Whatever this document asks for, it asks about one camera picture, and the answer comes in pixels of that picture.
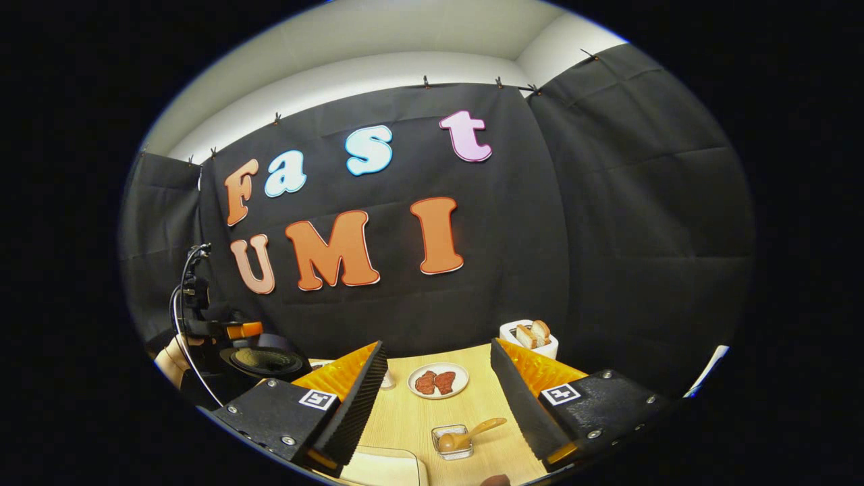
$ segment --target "table surface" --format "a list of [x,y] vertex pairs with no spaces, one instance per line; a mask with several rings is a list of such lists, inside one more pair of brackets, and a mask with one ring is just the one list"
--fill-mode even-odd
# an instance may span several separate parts
[[[506,474],[512,484],[546,476],[546,469],[519,431],[498,376],[492,371],[491,346],[387,360],[396,385],[378,392],[359,445],[413,452],[426,465],[430,486],[480,486],[484,479],[498,474]],[[408,376],[415,369],[436,362],[464,367],[469,377],[465,389],[440,400],[413,394],[408,388]],[[496,417],[507,422],[474,437],[471,457],[445,461],[435,452],[433,428],[462,424],[470,430]]]

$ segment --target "black fabric backdrop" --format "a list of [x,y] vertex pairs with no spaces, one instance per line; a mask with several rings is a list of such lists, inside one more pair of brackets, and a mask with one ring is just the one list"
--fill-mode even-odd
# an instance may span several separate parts
[[[468,163],[454,153],[438,122],[459,110],[483,119],[479,144],[492,155]],[[345,140],[353,131],[385,125],[392,132],[390,164],[353,176]],[[303,153],[305,185],[270,198],[267,167],[286,150]],[[248,215],[228,227],[225,179],[258,160]],[[416,201],[451,197],[455,251],[464,266],[425,275],[422,231],[410,212]],[[282,118],[218,150],[203,163],[203,239],[213,243],[208,264],[224,296],[251,317],[289,337],[307,355],[336,358],[378,339],[399,357],[489,342],[502,323],[543,319],[562,326],[567,309],[568,254],[555,171],[537,122],[516,88],[435,86],[396,88],[352,96]],[[329,241],[339,213],[369,215],[365,241],[374,285],[341,283],[302,291],[293,243],[285,227],[309,221]],[[229,245],[267,235],[275,290],[250,291]],[[255,275],[257,255],[248,250]]]
[[567,195],[558,359],[674,398],[740,320],[749,191],[721,128],[672,74],[630,44],[597,57],[528,98]]
[[118,231],[126,303],[146,342],[171,329],[168,299],[200,242],[197,165],[144,153],[132,167]]
[[[754,244],[746,179],[721,128],[674,76],[629,44],[598,56],[527,100],[512,87],[406,87],[282,118],[205,161],[199,201],[197,170],[146,156],[121,231],[139,331],[150,339],[169,329],[185,251],[209,241],[207,316],[242,310],[308,355],[338,357],[377,339],[394,357],[461,349],[488,342],[501,323],[541,318],[561,343],[559,361],[680,396],[740,319]],[[475,132],[492,146],[485,162],[459,159],[438,126],[459,110],[485,120]],[[392,160],[353,176],[345,139],[374,125],[391,129]],[[269,198],[267,167],[286,150],[303,153],[307,180]],[[249,213],[228,227],[224,181],[252,158]],[[458,204],[451,221],[465,265],[429,276],[410,205],[438,196]],[[301,291],[285,227],[310,221],[328,241],[336,215],[355,209],[369,214],[365,241],[381,280]],[[229,250],[259,233],[276,278],[267,295],[245,286]]]

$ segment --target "peach letter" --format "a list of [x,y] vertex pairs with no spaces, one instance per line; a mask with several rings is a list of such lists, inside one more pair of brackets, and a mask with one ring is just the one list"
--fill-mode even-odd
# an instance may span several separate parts
[[294,243],[297,254],[300,290],[317,291],[324,286],[315,276],[313,265],[331,287],[336,286],[340,263],[343,262],[342,283],[349,287],[372,285],[381,279],[381,275],[372,268],[366,251],[364,228],[367,221],[369,215],[365,211],[347,211],[336,216],[329,244],[309,221],[298,221],[285,228],[285,236]]
[[249,290],[257,294],[269,294],[276,287],[276,279],[273,278],[273,268],[270,267],[270,259],[267,257],[267,235],[256,234],[249,238],[249,242],[258,255],[258,264],[261,266],[263,275],[260,280],[252,275],[249,256],[246,254],[246,242],[237,240],[231,243],[231,252],[234,253],[234,258],[237,260],[240,277],[243,278],[243,282],[249,287]]
[[427,275],[453,272],[462,268],[465,263],[453,248],[450,213],[454,209],[456,201],[449,197],[433,197],[411,205],[411,213],[420,219],[423,250],[426,252],[426,259],[420,264],[420,272]]
[[244,163],[225,179],[228,188],[228,226],[234,226],[249,213],[249,208],[243,201],[249,201],[252,196],[252,179],[258,173],[258,161],[254,158]]

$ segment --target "bread slice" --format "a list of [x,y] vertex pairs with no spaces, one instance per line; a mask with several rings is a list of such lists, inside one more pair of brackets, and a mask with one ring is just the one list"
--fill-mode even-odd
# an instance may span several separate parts
[[531,323],[531,334],[537,339],[537,346],[545,346],[552,343],[549,339],[551,332],[545,322],[536,320]]
[[516,324],[516,339],[528,349],[537,347],[537,338],[522,324]]

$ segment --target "wooden spoon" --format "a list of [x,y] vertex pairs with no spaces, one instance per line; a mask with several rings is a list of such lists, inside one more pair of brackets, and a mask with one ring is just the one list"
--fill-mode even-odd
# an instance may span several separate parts
[[467,434],[444,434],[438,439],[438,451],[452,452],[465,449],[468,447],[468,441],[471,440],[471,437],[504,424],[506,421],[507,419],[489,419],[486,422],[480,422]]

